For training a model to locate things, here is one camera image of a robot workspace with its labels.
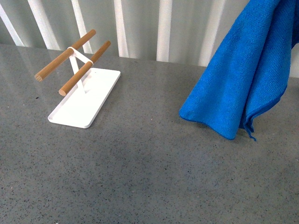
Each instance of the hanging towel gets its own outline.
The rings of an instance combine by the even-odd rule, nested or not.
[[[283,95],[299,41],[299,0],[251,0],[179,111],[232,140]]]

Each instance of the countertop surface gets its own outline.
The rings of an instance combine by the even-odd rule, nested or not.
[[[204,67],[105,56],[121,76],[88,129],[47,116],[71,77],[60,51],[0,44],[0,223],[297,223],[299,79],[226,140],[178,111]]]

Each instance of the rectangular base plate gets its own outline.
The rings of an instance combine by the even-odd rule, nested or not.
[[[81,79],[84,90],[75,85],[48,116],[48,120],[61,125],[88,128],[120,75],[120,71],[91,68]]]

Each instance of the towel stand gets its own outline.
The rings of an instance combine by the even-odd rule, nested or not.
[[[52,123],[88,128],[121,75],[120,71],[92,68],[111,45],[110,41],[106,41],[91,59],[77,51],[95,33],[94,29],[88,32],[35,75],[41,82],[67,58],[70,59],[74,75],[59,90],[64,98],[48,116]],[[77,59],[85,63],[80,69]]]

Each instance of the wooden dowel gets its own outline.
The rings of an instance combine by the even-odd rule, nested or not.
[[[107,50],[107,48],[110,46],[111,42],[106,41],[101,48],[92,56],[90,59],[93,63],[95,63],[99,57]],[[79,71],[73,75],[72,78],[70,78],[69,81],[64,84],[63,87],[59,90],[59,94],[61,96],[66,96],[69,91],[77,84],[77,82],[83,77],[83,75],[93,66],[91,62],[87,62],[85,65],[83,65]]]
[[[75,42],[71,47],[78,50],[85,44],[90,38],[92,38],[96,34],[96,31],[92,29],[87,34],[85,34],[82,38],[80,38],[77,42]],[[54,71],[59,65],[61,65],[66,59],[68,59],[74,53],[73,49],[68,48],[61,55],[55,58],[52,62],[50,62],[46,67],[40,70],[35,78],[37,81],[43,81],[52,71]]]

